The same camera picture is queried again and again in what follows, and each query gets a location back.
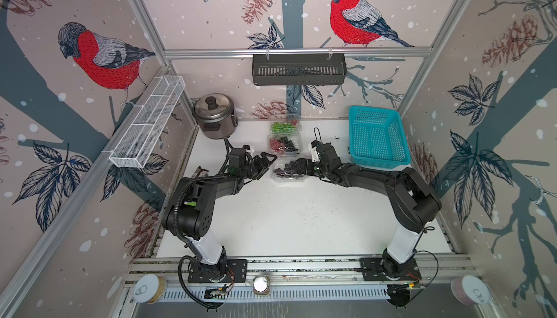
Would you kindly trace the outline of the dark purple grape bunch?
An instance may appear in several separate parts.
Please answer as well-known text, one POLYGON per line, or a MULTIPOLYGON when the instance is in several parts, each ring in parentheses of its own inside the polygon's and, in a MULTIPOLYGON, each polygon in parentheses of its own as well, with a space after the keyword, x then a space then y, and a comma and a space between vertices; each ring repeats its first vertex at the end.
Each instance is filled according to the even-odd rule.
POLYGON ((291 161, 289 163, 286 163, 284 165, 284 167, 276 168, 274 170, 275 177, 277 177, 279 179, 289 179, 289 180, 290 179, 298 180, 298 179, 304 178, 305 177, 304 175, 296 175, 294 173, 294 170, 293 170, 294 162, 295 161, 291 161))

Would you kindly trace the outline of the clear clamshell container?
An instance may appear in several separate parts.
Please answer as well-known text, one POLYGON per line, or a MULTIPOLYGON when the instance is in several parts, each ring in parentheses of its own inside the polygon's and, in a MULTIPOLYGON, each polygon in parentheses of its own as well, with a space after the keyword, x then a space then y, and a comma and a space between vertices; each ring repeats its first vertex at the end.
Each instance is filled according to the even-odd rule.
POLYGON ((269 152, 280 157, 301 154, 303 151, 302 137, 298 132, 271 133, 267 142, 269 152))
POLYGON ((270 169, 271 178, 276 183, 301 183, 307 177, 309 161, 305 158, 278 158, 270 169))
POLYGON ((272 134, 296 133, 300 131, 300 122, 294 117, 283 117, 271 119, 272 134))

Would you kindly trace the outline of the pink red grape bunch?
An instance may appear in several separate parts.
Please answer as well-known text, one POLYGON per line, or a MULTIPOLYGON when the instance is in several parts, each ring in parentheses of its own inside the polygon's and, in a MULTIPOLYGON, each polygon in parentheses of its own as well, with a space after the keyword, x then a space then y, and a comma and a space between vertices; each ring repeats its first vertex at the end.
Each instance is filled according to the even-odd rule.
POLYGON ((273 152, 276 152, 276 153, 284 153, 285 152, 285 146, 284 146, 283 142, 280 141, 278 138, 271 138, 270 141, 269 141, 269 146, 270 146, 270 148, 273 152))

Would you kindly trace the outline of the green grape bunch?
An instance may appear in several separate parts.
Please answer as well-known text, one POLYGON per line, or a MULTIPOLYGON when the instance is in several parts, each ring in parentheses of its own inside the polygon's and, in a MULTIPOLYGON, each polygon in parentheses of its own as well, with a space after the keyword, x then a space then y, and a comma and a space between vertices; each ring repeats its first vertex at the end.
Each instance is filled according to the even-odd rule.
POLYGON ((284 120, 271 122, 271 132, 272 133, 292 133, 298 132, 298 122, 297 120, 284 120))

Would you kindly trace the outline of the teal plastic basket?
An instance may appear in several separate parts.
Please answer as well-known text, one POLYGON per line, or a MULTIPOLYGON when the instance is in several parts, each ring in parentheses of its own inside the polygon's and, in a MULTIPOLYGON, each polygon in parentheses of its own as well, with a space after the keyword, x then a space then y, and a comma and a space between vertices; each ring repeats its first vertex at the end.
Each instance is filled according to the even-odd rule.
POLYGON ((349 137, 350 155, 355 164, 394 170, 411 163, 402 119, 395 110, 352 106, 349 137))

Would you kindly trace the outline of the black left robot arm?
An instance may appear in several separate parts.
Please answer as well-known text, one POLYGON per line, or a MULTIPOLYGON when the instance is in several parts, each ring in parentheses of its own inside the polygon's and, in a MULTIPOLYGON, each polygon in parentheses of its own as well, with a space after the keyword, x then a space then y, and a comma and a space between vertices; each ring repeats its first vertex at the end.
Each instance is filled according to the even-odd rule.
POLYGON ((235 148, 228 138, 223 142, 226 158, 218 173, 181 178, 162 217, 164 229, 194 254, 190 261, 194 271, 210 282, 228 275, 226 250, 210 232, 216 200, 236 195, 246 184, 261 179, 278 159, 266 152, 253 156, 248 145, 235 148))

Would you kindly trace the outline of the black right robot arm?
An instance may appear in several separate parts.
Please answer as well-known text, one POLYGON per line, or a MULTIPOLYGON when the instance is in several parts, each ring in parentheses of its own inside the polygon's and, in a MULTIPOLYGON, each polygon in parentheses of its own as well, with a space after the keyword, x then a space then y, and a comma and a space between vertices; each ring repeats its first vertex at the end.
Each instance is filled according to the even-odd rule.
POLYGON ((384 171, 343 163, 331 143, 312 142, 310 159, 296 159, 287 164, 295 174, 318 177, 325 183, 345 188, 361 188, 381 193, 389 199, 398 222, 395 233, 383 251, 381 271, 389 279, 398 279, 413 267, 413 258, 422 235, 442 209, 433 188, 411 167, 384 171))

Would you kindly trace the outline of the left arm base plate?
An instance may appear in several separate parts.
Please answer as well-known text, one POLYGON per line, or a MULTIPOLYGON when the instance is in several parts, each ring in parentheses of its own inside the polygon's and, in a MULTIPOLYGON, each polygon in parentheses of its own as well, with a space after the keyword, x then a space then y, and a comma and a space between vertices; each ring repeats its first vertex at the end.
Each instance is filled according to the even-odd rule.
POLYGON ((195 262, 188 270, 188 283, 244 283, 247 276, 246 259, 228 259, 214 265, 195 262))

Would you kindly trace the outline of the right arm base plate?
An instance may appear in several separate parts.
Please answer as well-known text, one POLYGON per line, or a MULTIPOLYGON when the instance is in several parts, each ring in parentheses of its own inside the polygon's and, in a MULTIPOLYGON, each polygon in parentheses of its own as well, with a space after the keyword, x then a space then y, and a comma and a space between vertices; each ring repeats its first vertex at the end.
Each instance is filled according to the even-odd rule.
POLYGON ((360 272, 366 282, 418 282, 422 280, 415 258, 399 264, 391 258, 364 257, 359 259, 360 272))

